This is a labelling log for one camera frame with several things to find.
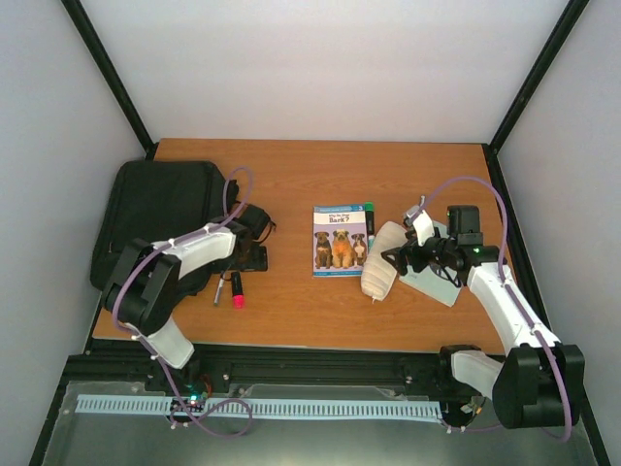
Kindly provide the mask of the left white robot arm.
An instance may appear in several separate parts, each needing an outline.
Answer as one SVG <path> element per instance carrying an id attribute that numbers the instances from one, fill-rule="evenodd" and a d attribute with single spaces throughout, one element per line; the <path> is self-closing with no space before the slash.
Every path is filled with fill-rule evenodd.
<path id="1" fill-rule="evenodd" d="M 117 328 L 143 342 L 152 358 L 168 366 L 167 377 L 180 390 L 195 388 L 202 367 L 191 359 L 193 344 L 173 319 L 173 310 L 186 296 L 203 287 L 190 288 L 181 281 L 203 271 L 265 271 L 268 266 L 262 243 L 276 223 L 262 209 L 250 205 L 240 216 L 221 216 L 180 237 L 148 243 L 131 241 L 122 251 L 101 299 Z"/>

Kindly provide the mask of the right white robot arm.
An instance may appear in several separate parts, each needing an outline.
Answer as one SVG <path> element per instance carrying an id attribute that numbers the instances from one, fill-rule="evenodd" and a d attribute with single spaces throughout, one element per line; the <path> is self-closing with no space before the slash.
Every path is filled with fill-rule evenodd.
<path id="1" fill-rule="evenodd" d="M 576 345 L 564 345 L 523 296 L 497 246 L 487 246 L 476 206 L 450 206 L 441 232 L 422 208 L 404 216 L 406 242 L 382 258 L 399 275 L 430 267 L 449 270 L 456 287 L 467 288 L 488 314 L 503 344 L 497 361 L 474 346 L 444 349 L 454 380 L 491 400 L 507 429 L 562 427 L 579 419 L 585 360 Z"/>

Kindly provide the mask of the black student bag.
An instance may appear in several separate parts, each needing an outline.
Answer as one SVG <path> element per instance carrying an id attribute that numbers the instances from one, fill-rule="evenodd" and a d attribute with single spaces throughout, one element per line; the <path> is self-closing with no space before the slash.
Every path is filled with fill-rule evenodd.
<path id="1" fill-rule="evenodd" d="M 209 161 L 130 161 L 114 179 L 91 259 L 90 282 L 102 291 L 124 247 L 195 231 L 230 210 L 239 194 Z"/>

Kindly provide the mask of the dog picture book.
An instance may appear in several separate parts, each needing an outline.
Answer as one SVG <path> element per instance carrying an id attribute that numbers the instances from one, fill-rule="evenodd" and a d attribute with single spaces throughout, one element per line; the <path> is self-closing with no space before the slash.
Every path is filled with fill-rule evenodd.
<path id="1" fill-rule="evenodd" d="M 364 204 L 314 206 L 312 213 L 315 277 L 360 277 L 369 240 Z"/>

